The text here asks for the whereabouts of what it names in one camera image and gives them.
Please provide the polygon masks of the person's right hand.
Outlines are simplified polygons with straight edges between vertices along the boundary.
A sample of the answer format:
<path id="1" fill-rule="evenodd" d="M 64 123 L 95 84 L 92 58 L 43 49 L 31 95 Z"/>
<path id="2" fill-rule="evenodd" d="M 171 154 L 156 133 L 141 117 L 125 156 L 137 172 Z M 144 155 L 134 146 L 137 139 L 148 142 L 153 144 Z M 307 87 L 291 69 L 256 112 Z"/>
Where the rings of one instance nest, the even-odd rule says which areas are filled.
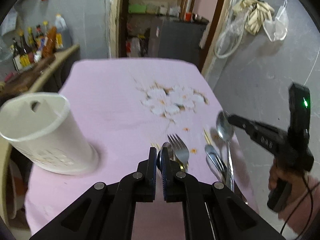
<path id="1" fill-rule="evenodd" d="M 306 184 L 309 182 L 309 179 L 307 174 L 296 174 L 283 170 L 279 166 L 277 159 L 274 158 L 268 179 L 268 188 L 270 191 L 276 189 L 279 180 L 291 184 L 291 191 L 280 198 L 281 210 L 284 210 L 285 207 L 292 204 L 307 191 Z"/>

